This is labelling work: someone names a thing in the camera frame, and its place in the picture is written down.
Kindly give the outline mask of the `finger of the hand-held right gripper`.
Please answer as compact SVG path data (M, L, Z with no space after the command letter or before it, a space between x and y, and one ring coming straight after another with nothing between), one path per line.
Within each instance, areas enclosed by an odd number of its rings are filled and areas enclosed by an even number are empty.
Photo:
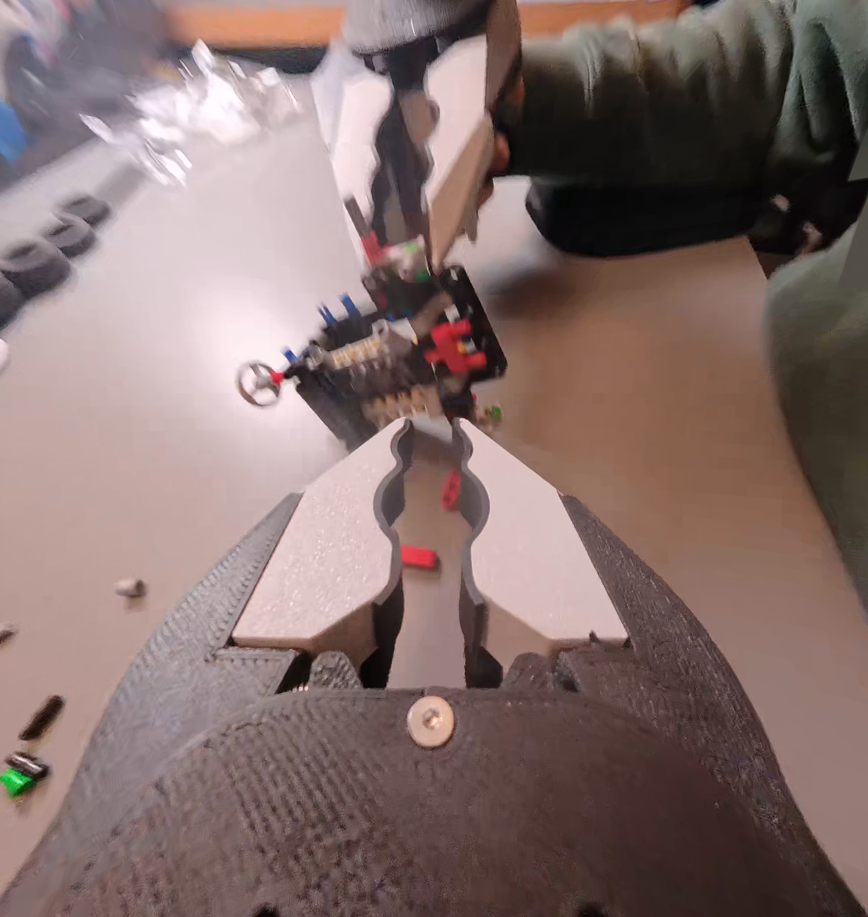
M494 148L485 36L436 37L438 56L428 65L426 91L438 109L428 138L430 171L424 185L428 262L446 266L455 243L478 232L480 196Z
M385 239L385 211L373 198L381 155L378 135L393 103L389 75L354 55L341 41L329 44L311 77L313 101L334 181L343 203L353 199L364 225Z

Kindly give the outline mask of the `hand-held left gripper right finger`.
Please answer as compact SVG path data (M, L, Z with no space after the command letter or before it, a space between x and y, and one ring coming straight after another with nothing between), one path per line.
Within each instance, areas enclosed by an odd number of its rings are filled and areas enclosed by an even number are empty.
M452 426L469 526L460 622L468 667L555 659L629 636L560 492L467 420Z

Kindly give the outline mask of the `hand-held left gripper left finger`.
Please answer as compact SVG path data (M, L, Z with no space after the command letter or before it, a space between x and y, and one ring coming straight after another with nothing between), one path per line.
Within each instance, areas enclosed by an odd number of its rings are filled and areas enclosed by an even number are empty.
M404 618L394 521L405 509L414 426L384 427L299 494L231 632L240 648L336 651L388 671Z

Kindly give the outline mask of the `lego car chassis assembly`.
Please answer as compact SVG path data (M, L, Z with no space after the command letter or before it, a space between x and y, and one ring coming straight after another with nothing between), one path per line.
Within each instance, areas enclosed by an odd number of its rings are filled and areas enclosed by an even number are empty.
M492 432L503 409L480 404L474 388L503 377L508 361L468 272L435 272L422 236L382 246L354 197L345 208L368 259L372 310L348 295L343 316L320 306L324 325L302 350L285 350L281 369L243 364L237 391L265 408L292 385L349 451L401 419L466 419Z

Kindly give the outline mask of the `black lego pin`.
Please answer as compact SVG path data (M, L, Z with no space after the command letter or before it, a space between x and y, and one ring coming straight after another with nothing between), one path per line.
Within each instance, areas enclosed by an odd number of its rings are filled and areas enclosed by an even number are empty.
M48 696L21 729L17 736L18 741L22 743L38 741L58 721L65 704L66 698L63 695L54 694Z

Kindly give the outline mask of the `green and black lego piece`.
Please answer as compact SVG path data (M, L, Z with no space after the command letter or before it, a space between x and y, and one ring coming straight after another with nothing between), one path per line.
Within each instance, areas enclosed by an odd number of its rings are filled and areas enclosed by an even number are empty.
M0 773L0 786L5 795L15 799L31 792L50 774L50 765L43 759L23 751L9 754Z

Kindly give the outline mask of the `person's right hand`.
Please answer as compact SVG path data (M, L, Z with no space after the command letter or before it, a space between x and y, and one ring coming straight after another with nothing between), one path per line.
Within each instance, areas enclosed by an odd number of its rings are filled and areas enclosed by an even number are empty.
M496 179L507 174L511 158L509 131L522 115L524 99L524 76L522 70L517 70L507 77L496 98L483 109L487 126L485 143L474 158L462 221L463 234L471 243L478 239L479 214L493 196Z

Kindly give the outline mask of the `wooden furniture edge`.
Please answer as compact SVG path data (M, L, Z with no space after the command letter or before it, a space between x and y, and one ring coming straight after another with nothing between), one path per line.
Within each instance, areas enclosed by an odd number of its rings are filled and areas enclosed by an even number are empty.
M526 36L550 36L580 22L604 24L628 17L639 24L672 19L685 1L519 2ZM169 1L161 2L171 36L183 43L202 40L220 49L318 47L336 38L344 3Z

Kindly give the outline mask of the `empty clear plastic bag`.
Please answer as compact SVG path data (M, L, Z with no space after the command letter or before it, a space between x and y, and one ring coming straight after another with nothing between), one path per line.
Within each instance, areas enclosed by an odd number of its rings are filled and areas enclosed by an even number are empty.
M78 115L131 181L171 191L245 166L300 128L308 75L197 41L169 75Z

